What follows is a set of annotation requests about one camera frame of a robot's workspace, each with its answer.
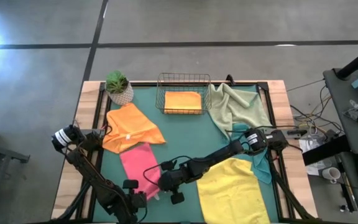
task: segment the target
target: concrete floor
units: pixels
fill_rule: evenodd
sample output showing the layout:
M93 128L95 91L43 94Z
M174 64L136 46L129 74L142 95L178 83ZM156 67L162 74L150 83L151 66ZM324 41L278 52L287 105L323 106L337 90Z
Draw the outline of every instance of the concrete floor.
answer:
M0 44L90 44L102 0L0 0ZM109 1L99 43L358 40L358 0ZM0 50L0 145L31 154L12 162L0 189L0 223L50 218L63 158L50 136L73 120L89 49ZM322 79L322 71L358 56L358 45L98 49L90 80L114 69L130 80L161 72L201 72L212 79L282 79L287 88ZM304 112L323 82L288 93ZM324 117L339 122L332 103ZM311 178L318 214L340 213L338 186ZM327 192L337 192L334 198Z

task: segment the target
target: folded orange towel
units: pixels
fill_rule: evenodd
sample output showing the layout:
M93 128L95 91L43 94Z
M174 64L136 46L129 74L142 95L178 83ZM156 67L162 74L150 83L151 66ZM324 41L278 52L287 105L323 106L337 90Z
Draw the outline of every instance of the folded orange towel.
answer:
M165 113L201 113L201 95L193 91L167 91L164 108Z
M133 103L107 113L111 132L105 135L103 147L120 153L138 142L165 143L159 128L153 124Z

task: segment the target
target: green table surface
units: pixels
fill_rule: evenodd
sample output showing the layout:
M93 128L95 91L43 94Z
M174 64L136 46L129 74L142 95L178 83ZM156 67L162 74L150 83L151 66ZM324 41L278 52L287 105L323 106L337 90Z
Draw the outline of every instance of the green table surface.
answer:
M236 86L235 89L256 91L256 86ZM155 107L156 92L157 87L154 86L134 87L132 102L159 127L167 141L165 144L151 145L158 163L182 155L204 157L227 145L227 140L215 126L208 112L202 115L162 114ZM118 108L119 106L114 103L111 106L112 110ZM119 155L107 150L103 154L101 173L119 185L127 179ZM272 184L259 181L259 186L270 221L278 222ZM204 222L196 182L182 184L180 191L183 192L185 201L176 205L171 204L171 193L159 192L160 200L150 199L147 202L147 217L143 222ZM141 208L137 217L140 220L143 216L144 208ZM116 222L117 219L114 215L108 215L96 202L93 221Z

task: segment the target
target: succulent plant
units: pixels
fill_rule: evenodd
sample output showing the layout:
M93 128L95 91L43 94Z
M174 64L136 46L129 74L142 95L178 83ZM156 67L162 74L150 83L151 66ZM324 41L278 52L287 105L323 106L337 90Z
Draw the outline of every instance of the succulent plant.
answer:
M129 81L125 75L122 72L115 70L107 75L106 91L112 94L122 93L127 88L128 83Z

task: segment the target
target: wire basket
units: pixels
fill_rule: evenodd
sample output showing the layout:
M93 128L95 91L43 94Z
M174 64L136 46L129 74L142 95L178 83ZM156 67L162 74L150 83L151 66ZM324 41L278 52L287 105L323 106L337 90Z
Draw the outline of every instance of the wire basket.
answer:
M211 109L210 83L208 74L161 73L155 106L164 114L204 114Z

